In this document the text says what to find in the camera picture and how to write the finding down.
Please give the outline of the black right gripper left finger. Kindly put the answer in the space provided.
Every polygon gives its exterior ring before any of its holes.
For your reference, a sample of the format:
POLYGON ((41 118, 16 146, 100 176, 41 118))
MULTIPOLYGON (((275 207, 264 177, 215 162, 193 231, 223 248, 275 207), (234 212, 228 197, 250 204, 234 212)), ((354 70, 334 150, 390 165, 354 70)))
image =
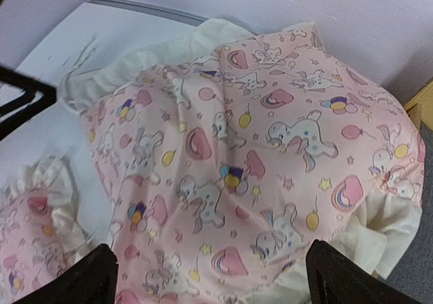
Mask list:
POLYGON ((100 244, 60 277, 16 301, 18 304, 114 304, 118 259, 100 244))

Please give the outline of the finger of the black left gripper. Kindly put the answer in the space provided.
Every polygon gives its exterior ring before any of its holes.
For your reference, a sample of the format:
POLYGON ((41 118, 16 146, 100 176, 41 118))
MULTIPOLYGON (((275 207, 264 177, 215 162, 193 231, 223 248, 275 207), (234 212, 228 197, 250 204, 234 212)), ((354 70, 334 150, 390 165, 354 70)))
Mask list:
POLYGON ((56 88, 1 64, 1 83, 20 95, 1 105, 1 141, 56 103, 56 88))

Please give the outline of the pink unicorn print blanket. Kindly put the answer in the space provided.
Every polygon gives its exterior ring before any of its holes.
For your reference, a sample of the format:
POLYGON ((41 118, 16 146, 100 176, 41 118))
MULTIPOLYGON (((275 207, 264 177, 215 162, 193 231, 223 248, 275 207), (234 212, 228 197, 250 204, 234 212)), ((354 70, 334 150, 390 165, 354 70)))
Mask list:
POLYGON ((313 23, 180 41, 62 80, 112 206, 117 303, 307 303, 324 240, 387 278, 421 219, 425 145, 313 23))

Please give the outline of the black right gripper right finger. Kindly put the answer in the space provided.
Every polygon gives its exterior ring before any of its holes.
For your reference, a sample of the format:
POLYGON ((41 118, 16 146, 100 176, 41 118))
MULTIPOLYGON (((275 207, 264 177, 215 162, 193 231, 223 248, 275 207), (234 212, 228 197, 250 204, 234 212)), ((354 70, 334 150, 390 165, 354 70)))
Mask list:
POLYGON ((312 303, 417 303, 369 275, 322 240, 315 240, 306 254, 306 270, 312 303))

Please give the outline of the wooden pet bed frame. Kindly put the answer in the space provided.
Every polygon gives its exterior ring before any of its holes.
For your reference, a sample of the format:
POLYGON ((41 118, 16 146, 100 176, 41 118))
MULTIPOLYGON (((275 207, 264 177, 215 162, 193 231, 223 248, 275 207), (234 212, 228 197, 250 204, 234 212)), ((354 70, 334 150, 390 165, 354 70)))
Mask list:
POLYGON ((415 127, 420 130, 423 123, 430 130, 433 130, 432 125, 432 79, 405 105, 409 118, 415 127))

